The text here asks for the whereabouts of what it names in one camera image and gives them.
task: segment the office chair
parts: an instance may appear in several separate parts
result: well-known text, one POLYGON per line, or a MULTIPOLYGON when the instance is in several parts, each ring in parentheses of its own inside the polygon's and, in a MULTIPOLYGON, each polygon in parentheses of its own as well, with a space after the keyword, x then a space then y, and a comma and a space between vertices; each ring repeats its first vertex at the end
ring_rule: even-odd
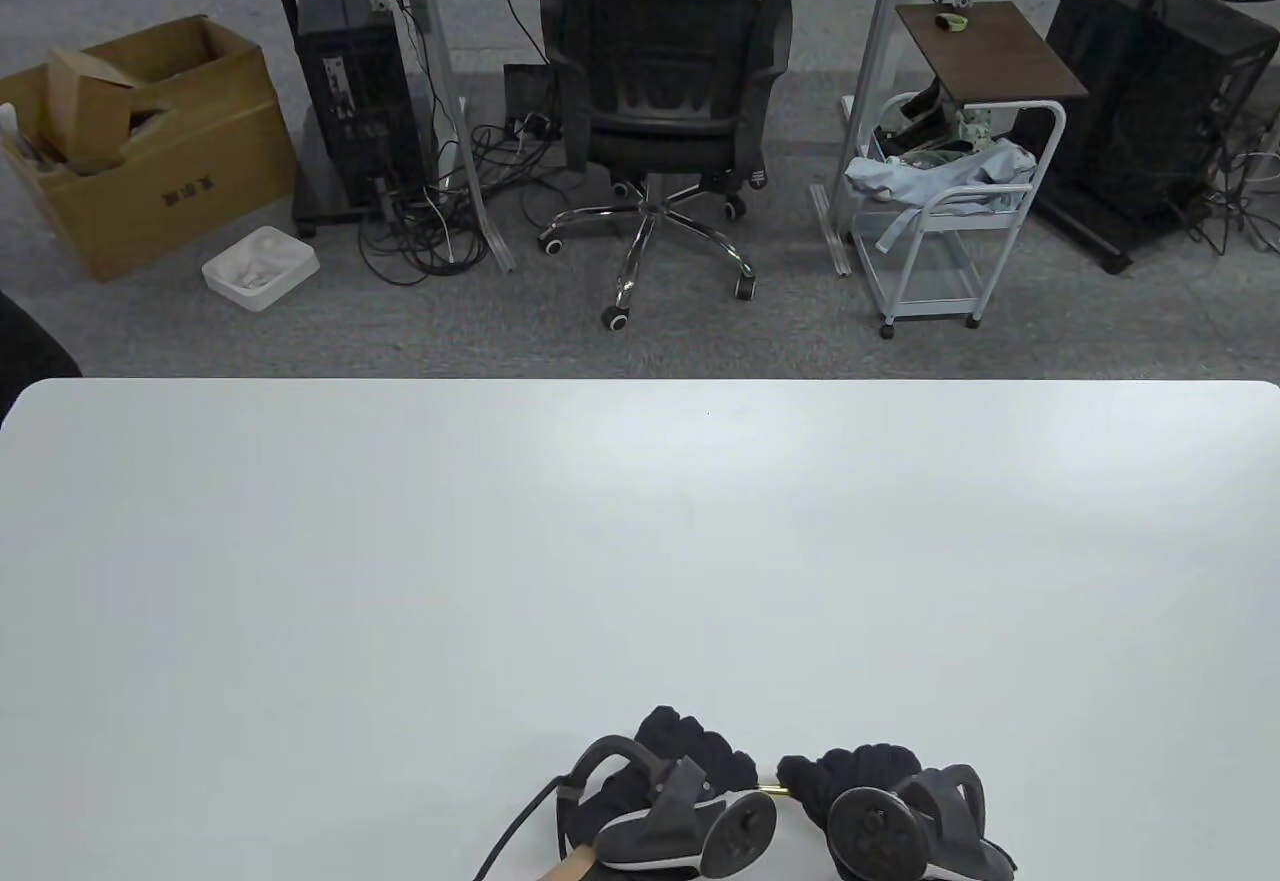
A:
POLYGON ((54 335, 0 291, 0 423, 36 382, 78 376, 76 361, 54 335))
POLYGON ((769 91, 791 53, 790 0, 541 0, 543 38, 556 68, 568 166, 602 164, 622 204, 554 218, 538 237, 558 254, 566 227, 640 216, 603 320, 626 328, 640 261, 668 222, 710 241, 737 265, 736 296, 750 301, 755 269, 721 232, 677 210, 723 195, 726 215, 745 213, 737 192, 763 187, 760 150, 769 91), (699 174, 663 195, 664 174, 699 174))

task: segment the computer tower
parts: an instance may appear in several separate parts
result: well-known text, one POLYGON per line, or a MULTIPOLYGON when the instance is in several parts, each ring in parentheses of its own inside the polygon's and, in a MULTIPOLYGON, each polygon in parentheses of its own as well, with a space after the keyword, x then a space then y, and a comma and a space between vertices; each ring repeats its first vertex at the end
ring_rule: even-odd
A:
MULTIPOLYGON (((1142 23, 1138 3, 1061 0, 1047 37, 1089 96, 1066 105, 1046 202, 1064 204, 1065 187, 1091 195, 1074 218, 1120 251, 1188 218, 1280 45, 1280 32, 1217 0, 1157 0, 1142 23), (1117 230, 1115 215, 1133 229, 1117 230)), ((1033 151, 1048 134, 1039 113, 1012 132, 1033 151)))
POLYGON ((376 178, 394 195, 421 195, 434 181, 434 132, 420 132, 413 117, 392 12, 369 0, 298 0, 297 53, 349 204, 374 206, 376 178))

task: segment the white plastic tray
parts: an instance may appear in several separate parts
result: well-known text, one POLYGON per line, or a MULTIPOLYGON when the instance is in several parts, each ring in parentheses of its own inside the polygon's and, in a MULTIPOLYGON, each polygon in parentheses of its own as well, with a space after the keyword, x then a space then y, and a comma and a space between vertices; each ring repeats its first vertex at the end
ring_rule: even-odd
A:
POLYGON ((242 309, 269 309, 320 270, 315 248, 283 230, 262 227, 205 264, 205 283, 242 309))

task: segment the light blue cloth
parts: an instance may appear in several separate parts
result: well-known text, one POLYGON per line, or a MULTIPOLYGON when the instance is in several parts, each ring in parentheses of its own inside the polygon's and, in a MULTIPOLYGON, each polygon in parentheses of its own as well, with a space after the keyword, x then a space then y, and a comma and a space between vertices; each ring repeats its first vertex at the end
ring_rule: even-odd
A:
MULTIPOLYGON (((998 140, 991 149, 937 168, 913 168, 909 164, 855 158, 846 169, 845 178, 856 195, 905 206, 876 246, 887 254, 897 237, 919 218, 924 205, 943 191, 965 184, 1025 184, 1034 173, 1034 155, 1012 141, 998 140)), ((1010 213, 1020 198, 1020 195, 975 195, 968 198, 957 195, 934 210, 945 214, 1010 213)))

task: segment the green object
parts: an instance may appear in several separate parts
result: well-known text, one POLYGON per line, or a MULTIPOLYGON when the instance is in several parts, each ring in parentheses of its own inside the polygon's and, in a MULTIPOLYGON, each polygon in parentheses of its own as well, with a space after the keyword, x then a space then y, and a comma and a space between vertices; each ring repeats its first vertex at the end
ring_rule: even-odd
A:
POLYGON ((961 31, 969 27, 969 18, 965 18, 964 14, 938 14, 933 18, 933 22, 942 31, 951 32, 951 35, 960 35, 961 31))

